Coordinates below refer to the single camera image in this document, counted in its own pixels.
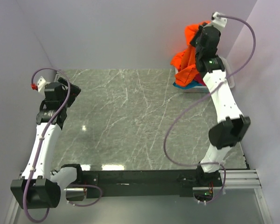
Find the orange t shirt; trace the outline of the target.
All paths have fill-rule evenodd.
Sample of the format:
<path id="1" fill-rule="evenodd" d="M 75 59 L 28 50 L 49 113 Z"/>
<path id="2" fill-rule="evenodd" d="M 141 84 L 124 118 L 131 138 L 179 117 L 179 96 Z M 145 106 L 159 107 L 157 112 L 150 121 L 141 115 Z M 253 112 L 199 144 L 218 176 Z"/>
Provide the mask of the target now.
<path id="1" fill-rule="evenodd" d="M 187 47 L 184 51 L 176 53 L 171 60 L 170 64 L 178 70 L 175 74 L 175 82 L 180 86 L 184 87 L 191 83 L 199 73 L 196 69 L 195 48 L 189 42 L 198 31 L 198 26 L 203 22 L 186 26 L 184 33 Z"/>

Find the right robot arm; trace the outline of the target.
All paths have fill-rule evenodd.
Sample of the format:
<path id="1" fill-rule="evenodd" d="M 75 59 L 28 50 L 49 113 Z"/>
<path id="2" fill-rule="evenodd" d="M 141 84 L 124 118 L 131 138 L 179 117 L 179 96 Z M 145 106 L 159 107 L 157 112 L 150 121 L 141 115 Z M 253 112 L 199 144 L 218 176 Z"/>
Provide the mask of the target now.
<path id="1" fill-rule="evenodd" d="M 215 180 L 226 154 L 244 137 L 251 120 L 238 108 L 226 80 L 227 73 L 217 46 L 222 25 L 203 23 L 190 44 L 195 47 L 196 69 L 205 83 L 217 113 L 217 124 L 208 133 L 210 146 L 196 171 L 196 182 L 206 186 Z"/>

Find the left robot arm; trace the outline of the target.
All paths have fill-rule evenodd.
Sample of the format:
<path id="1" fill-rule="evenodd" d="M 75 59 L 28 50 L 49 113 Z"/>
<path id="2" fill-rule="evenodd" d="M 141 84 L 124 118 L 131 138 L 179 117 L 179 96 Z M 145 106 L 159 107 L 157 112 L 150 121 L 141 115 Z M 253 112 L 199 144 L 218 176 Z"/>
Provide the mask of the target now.
<path id="1" fill-rule="evenodd" d="M 48 83 L 41 77 L 37 88 L 45 99 L 36 116 L 36 137 L 27 166 L 20 179 L 12 180 L 10 189 L 22 209 L 47 209 L 58 206 L 61 192 L 71 185 L 80 187 L 84 176 L 80 164 L 62 165 L 56 177 L 51 163 L 57 140 L 67 119 L 67 108 L 81 92 L 60 77 Z"/>

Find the magenta t shirt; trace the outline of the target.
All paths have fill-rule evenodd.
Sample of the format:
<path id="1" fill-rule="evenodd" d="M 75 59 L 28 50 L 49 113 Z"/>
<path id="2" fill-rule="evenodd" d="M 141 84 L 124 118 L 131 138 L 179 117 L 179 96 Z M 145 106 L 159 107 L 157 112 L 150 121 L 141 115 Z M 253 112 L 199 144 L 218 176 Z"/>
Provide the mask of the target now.
<path id="1" fill-rule="evenodd" d="M 194 77 L 193 81 L 195 81 L 198 85 L 205 86 L 205 83 L 199 73 Z"/>

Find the white plastic laundry basket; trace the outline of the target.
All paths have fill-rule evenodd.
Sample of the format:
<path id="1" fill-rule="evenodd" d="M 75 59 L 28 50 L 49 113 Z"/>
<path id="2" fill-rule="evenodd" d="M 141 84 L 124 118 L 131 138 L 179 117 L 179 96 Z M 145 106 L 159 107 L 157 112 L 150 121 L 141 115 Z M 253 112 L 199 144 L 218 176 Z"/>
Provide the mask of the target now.
<path id="1" fill-rule="evenodd" d="M 220 56 L 220 59 L 221 61 L 223 62 L 224 64 L 224 67 L 225 67 L 225 78 L 217 78 L 215 80 L 215 82 L 212 82 L 213 83 L 213 90 L 215 89 L 215 87 L 218 87 L 220 83 L 224 83 L 224 84 L 228 84 L 229 88 L 232 89 L 235 87 L 235 82 L 234 82 L 234 78 L 233 76 L 231 77 L 227 77 L 227 75 L 230 75 L 231 74 L 231 67 L 229 65 L 229 63 L 227 62 L 227 60 L 224 58 L 224 57 L 221 57 Z M 205 89 L 190 89 L 190 90 L 182 90 L 182 89 L 179 89 L 185 93 L 209 93 L 209 89 L 208 89 L 208 86 L 206 86 Z"/>

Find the teal blue t shirt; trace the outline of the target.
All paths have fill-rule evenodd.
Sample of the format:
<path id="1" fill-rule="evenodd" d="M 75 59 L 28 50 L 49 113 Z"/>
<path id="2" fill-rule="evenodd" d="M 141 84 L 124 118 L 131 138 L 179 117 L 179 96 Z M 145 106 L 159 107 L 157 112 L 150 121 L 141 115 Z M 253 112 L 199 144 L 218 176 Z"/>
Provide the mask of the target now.
<path id="1" fill-rule="evenodd" d="M 182 90 L 190 90 L 190 89 L 205 89 L 206 86 L 202 85 L 201 83 L 197 82 L 197 81 L 192 81 L 191 83 L 189 83 L 186 86 L 180 86 L 178 85 L 176 82 L 173 82 L 173 86 Z"/>

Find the right aluminium rail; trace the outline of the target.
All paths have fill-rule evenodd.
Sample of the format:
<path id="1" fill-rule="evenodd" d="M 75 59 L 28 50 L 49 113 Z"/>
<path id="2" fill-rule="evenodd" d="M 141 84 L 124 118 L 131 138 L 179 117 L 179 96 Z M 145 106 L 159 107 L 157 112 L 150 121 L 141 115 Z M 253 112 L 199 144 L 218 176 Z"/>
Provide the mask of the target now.
<path id="1" fill-rule="evenodd" d="M 227 170 L 224 189 L 260 189 L 256 170 Z"/>

